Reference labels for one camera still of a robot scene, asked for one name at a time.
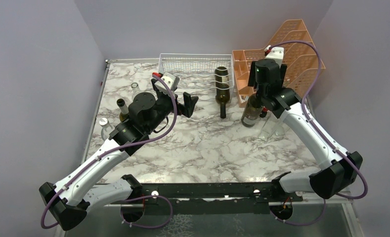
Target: bottle cap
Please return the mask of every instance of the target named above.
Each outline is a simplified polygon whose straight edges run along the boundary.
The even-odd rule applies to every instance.
[[[109,123],[109,120],[107,118],[101,118],[99,120],[99,125],[102,127],[106,126],[108,123]]]

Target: purple cable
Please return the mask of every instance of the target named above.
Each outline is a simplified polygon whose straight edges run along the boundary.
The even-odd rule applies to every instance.
[[[149,196],[137,197],[137,198],[133,198],[133,199],[127,199],[127,200],[124,200],[124,201],[126,201],[126,202],[128,202],[128,201],[137,201],[137,200],[141,200],[141,199],[145,199],[145,198],[161,198],[161,199],[165,200],[169,204],[169,206],[170,206],[170,216],[169,216],[169,218],[164,223],[162,223],[160,225],[144,226],[144,225],[139,225],[139,224],[133,224],[133,223],[130,223],[130,222],[126,221],[124,219],[124,216],[122,215],[122,211],[121,211],[121,218],[122,218],[122,220],[125,223],[129,224],[130,226],[136,226],[136,227],[141,227],[141,228],[145,228],[145,229],[156,229],[156,228],[160,228],[160,227],[163,227],[163,226],[167,225],[170,222],[170,220],[172,220],[172,217],[173,217],[173,206],[172,206],[172,203],[166,197],[163,197],[163,196],[160,196],[160,195],[155,195],[155,196],[154,195],[149,195]]]
[[[282,223],[284,223],[284,224],[288,224],[288,225],[291,225],[291,226],[310,226],[310,225],[312,225],[312,224],[314,224],[314,223],[320,221],[321,218],[323,217],[325,211],[326,211],[326,200],[323,199],[323,209],[321,210],[320,215],[319,215],[315,220],[310,221],[310,222],[307,222],[307,223],[295,223],[295,222],[290,222],[290,221],[285,221],[285,222],[284,222],[284,220],[281,220],[281,219],[277,218],[277,217],[275,216],[275,214],[273,214],[273,212],[270,212],[270,213],[272,214],[272,216],[275,217],[275,219],[276,219],[277,221],[282,222]]]
[[[364,191],[362,192],[361,195],[359,196],[347,196],[347,195],[343,195],[343,194],[337,194],[338,196],[341,196],[341,197],[344,197],[344,198],[349,198],[349,199],[361,199],[363,197],[365,197],[368,193],[368,183],[366,182],[363,174],[361,173],[361,171],[359,171],[359,169],[352,163],[352,161],[349,160],[349,158],[347,158],[347,156],[345,156],[345,154],[343,154],[342,152],[340,152],[339,150],[336,149],[336,146],[332,143],[332,141],[330,141],[325,135],[324,133],[317,127],[317,125],[314,123],[313,120],[310,120],[310,116],[308,115],[308,113],[306,112],[306,109],[305,109],[305,98],[308,96],[308,94],[310,93],[311,89],[313,88],[314,84],[316,83],[317,81],[317,78],[318,76],[320,75],[321,73],[321,58],[320,58],[320,54],[317,52],[317,49],[314,47],[314,45],[312,45],[311,43],[308,43],[308,42],[305,42],[305,41],[301,41],[301,40],[289,40],[289,41],[285,41],[285,42],[281,42],[281,43],[277,43],[275,45],[272,45],[269,49],[272,49],[274,47],[277,47],[277,46],[281,46],[283,44],[287,44],[287,43],[302,43],[302,44],[305,44],[305,45],[308,45],[309,47],[312,48],[312,50],[314,50],[315,54],[317,55],[317,59],[318,59],[318,69],[317,69],[317,74],[313,80],[313,82],[311,83],[310,87],[308,88],[308,90],[305,92],[304,96],[303,96],[303,99],[301,101],[301,106],[302,106],[302,109],[303,109],[303,113],[305,115],[305,117],[307,118],[307,120],[310,122],[310,124],[314,127],[314,129],[317,131],[317,133],[324,139],[324,141],[326,141],[327,144],[329,144],[329,146],[333,149],[333,150],[336,150],[336,153],[339,154],[344,160],[346,160],[346,162],[353,168],[353,170],[358,174],[358,176],[361,178],[362,180],[362,183],[364,185]]]
[[[127,144],[124,144],[122,146],[118,146],[118,147],[115,147],[113,149],[110,149],[106,152],[104,152],[103,154],[99,155],[98,158],[99,159],[94,159],[92,160],[90,163],[88,163],[83,169],[81,169],[73,178],[71,178],[71,180],[66,183],[64,186],[66,188],[68,188],[80,175],[82,175],[88,168],[90,168],[93,164],[95,164],[97,161],[101,160],[104,156],[114,152],[114,151],[117,151],[117,150],[120,150],[120,149],[123,149],[123,148],[127,148],[127,147],[133,147],[133,146],[139,146],[139,145],[143,145],[143,144],[146,144],[146,143],[149,143],[149,142],[154,142],[154,141],[157,141],[163,137],[165,137],[169,132],[171,132],[171,130],[173,129],[174,125],[176,124],[176,120],[177,120],[177,104],[176,104],[176,99],[173,95],[173,92],[170,90],[170,88],[167,86],[167,84],[161,80],[158,76],[156,75],[153,75],[153,77],[159,81],[161,84],[163,84],[163,86],[166,88],[167,90],[167,94],[169,94],[170,98],[172,99],[172,104],[173,104],[173,113],[174,113],[174,116],[173,116],[173,121],[172,121],[172,124],[170,125],[170,128],[167,129],[167,131],[165,131],[163,134],[161,134],[160,136],[156,137],[156,138],[152,138],[152,139],[149,139],[149,140],[145,140],[145,141],[142,141],[142,142],[135,142],[135,143],[127,143]],[[42,217],[41,217],[41,227],[43,229],[50,229],[50,228],[53,228],[55,227],[56,225],[58,225],[58,223],[54,223],[50,226],[46,226],[45,225],[45,216],[49,210],[49,207],[52,205],[52,203],[55,201],[55,199],[57,197],[59,197],[59,195],[64,191],[64,189],[60,189],[57,193],[55,193],[55,195],[51,198],[51,200],[49,200],[48,204],[45,206],[45,209],[43,210],[43,214],[42,214]]]

